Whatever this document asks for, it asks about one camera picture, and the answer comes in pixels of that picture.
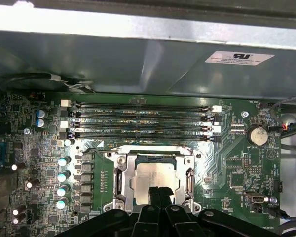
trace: electrolytic capacitor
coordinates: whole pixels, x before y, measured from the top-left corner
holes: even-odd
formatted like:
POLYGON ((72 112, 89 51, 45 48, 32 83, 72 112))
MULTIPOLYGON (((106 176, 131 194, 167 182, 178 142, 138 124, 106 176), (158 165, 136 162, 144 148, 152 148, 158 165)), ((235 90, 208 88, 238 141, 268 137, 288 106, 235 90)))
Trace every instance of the electrolytic capacitor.
POLYGON ((65 182, 65 180, 68 179, 70 175, 71 175, 70 171, 66 170, 58 174, 57 179, 59 182, 65 182))
POLYGON ((45 111, 45 110, 37 110, 36 112, 36 116, 39 118, 39 119, 44 119, 48 116, 48 112, 45 111))
POLYGON ((12 165, 11 169, 13 171, 22 170, 26 168, 26 164, 24 162, 12 165))
POLYGON ((69 164, 71 161, 70 157, 62 157, 58 160, 58 165, 60 167, 64 167, 65 165, 69 164))
POLYGON ((64 184, 57 190, 57 195, 60 197, 63 197, 64 195, 66 195, 69 189, 70 189, 69 185, 64 184))
POLYGON ((24 212, 22 212, 12 219, 12 223, 16 225, 16 224, 20 223, 22 220, 24 220, 25 217, 26 217, 26 214, 24 212))
POLYGON ((70 146, 70 145, 73 145, 74 143, 75 143, 75 139, 73 138, 65 140, 65 146, 70 146))
POLYGON ((40 118, 36 121, 36 126, 41 127, 41 128, 46 128, 46 127, 48 127, 48 122, 46 120, 40 118))
POLYGON ((19 215, 20 213, 22 213, 23 211, 25 211, 26 210, 26 205, 25 204, 22 204, 22 205, 20 205, 17 209, 14 209, 13 211, 12 211, 12 214, 14 215, 14 216, 17 216, 17 215, 19 215))
POLYGON ((62 197, 56 204, 56 207, 59 209, 59 210, 62 210, 65 208, 65 206, 68 204, 68 199, 65 198, 65 197, 62 197))
POLYGON ((33 187, 38 186, 39 183, 40 183, 40 180, 39 180, 38 178, 35 178, 35 179, 33 179, 33 180, 30 180, 30 181, 26 184, 26 187, 27 187, 28 189, 30 189, 30 188, 33 188, 33 187))

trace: green circuit board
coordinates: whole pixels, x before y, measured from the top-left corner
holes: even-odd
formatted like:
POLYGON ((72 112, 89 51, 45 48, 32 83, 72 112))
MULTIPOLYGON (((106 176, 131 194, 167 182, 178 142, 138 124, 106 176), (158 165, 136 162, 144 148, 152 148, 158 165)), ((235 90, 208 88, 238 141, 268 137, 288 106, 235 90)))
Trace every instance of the green circuit board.
POLYGON ((194 200, 202 209, 214 208, 270 231, 274 230, 279 225, 279 220, 271 217, 266 208, 279 206, 280 191, 274 188, 274 180, 280 180, 280 134, 268 132, 267 142, 260 146, 248 141, 248 130, 252 127, 276 126, 269 110, 261 108, 262 102, 265 101, 51 92, 29 93, 27 96, 4 95, 1 103, 6 105, 7 115, 0 118, 0 121, 8 121, 8 126, 11 126, 10 135, 5 135, 5 166, 9 168, 15 162, 25 162, 28 167, 19 171, 18 190, 11 195, 5 236, 52 237, 72 225, 101 214, 103 206, 112 201, 113 163, 105 159, 103 153, 91 153, 89 157, 82 158, 83 152, 88 148, 101 151, 123 145, 189 147, 201 154, 201 158, 195 163, 194 200), (102 105, 97 109, 77 109, 74 106, 64 108, 60 106, 64 99, 102 105), (118 111, 111 109, 112 104, 114 108, 119 106, 118 111), (154 132, 142 129, 141 132, 136 131, 136 134, 133 129, 124 129, 123 126, 128 123, 125 121, 134 120, 129 114, 129 106, 135 107, 137 121, 140 118, 148 122, 147 126, 158 125, 158 129, 154 132), (138 117, 142 106, 152 106, 155 109, 138 117), (220 138, 219 142, 198 140, 200 133, 191 126, 195 116, 201 116, 203 112, 197 113, 190 108, 205 106, 222 108, 217 113, 221 118, 218 124, 221 132, 216 134, 220 138), (186 109, 179 113, 158 110, 164 110, 165 107, 186 109), (44 118, 47 124, 44 128, 36 126, 38 110, 48 112, 48 116, 44 118), (68 115, 65 116, 63 111, 67 111, 68 115), (69 115, 78 111, 96 115, 79 120, 69 115), (243 116, 243 112, 248 112, 249 115, 243 116), (124 119, 112 125, 109 122, 110 116, 116 115, 124 119), (70 128, 70 132, 84 136, 76 138, 74 145, 64 146, 64 129, 60 126, 64 121, 69 121, 69 124, 77 121, 93 122, 97 127, 70 128), (176 130, 174 128, 178 122, 184 125, 176 130), (25 128, 31 129, 31 135, 23 133, 25 128), (70 156, 71 162, 66 167, 59 167, 58 159, 63 156, 70 156), (60 197, 57 196, 57 189, 61 184, 57 175, 65 170, 71 174, 65 182, 70 186, 65 196, 69 202, 64 209, 58 210, 56 203, 60 197), (39 186, 25 190, 25 181, 35 177, 40 179, 39 186), (89 188, 92 200, 85 205, 80 199, 89 188), (262 212, 255 213, 245 198, 245 192, 260 193, 276 199, 277 202, 262 203, 262 212), (11 223, 11 211, 23 203, 34 218, 14 225, 11 223))

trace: cpu socket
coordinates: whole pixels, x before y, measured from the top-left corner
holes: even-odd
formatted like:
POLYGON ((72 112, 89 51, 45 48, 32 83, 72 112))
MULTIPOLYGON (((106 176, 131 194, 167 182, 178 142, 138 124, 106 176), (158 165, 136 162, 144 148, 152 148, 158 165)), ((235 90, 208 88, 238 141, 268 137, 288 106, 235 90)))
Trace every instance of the cpu socket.
POLYGON ((196 214, 201 205, 194 202, 194 164, 192 149, 176 146, 120 146, 106 152, 114 162, 112 202, 104 211, 132 212, 136 205, 149 204, 149 187, 169 187, 175 205, 184 205, 196 214))

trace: ul logo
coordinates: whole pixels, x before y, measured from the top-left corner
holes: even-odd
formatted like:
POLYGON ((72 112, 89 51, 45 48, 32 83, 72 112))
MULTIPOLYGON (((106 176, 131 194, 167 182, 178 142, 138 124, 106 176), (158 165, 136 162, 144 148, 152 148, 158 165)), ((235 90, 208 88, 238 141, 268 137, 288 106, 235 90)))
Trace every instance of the ul logo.
POLYGON ((248 59, 250 56, 250 54, 235 53, 233 58, 248 59))

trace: sticker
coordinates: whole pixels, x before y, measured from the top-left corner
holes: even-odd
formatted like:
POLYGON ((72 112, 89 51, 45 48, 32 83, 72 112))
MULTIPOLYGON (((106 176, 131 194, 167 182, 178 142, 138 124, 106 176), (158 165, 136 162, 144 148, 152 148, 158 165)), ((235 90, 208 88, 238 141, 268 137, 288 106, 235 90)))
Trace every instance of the sticker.
POLYGON ((212 56, 210 56, 205 61, 205 63, 222 63, 222 64, 256 66, 272 57, 274 57, 274 55, 216 51, 215 53, 213 53, 212 56))

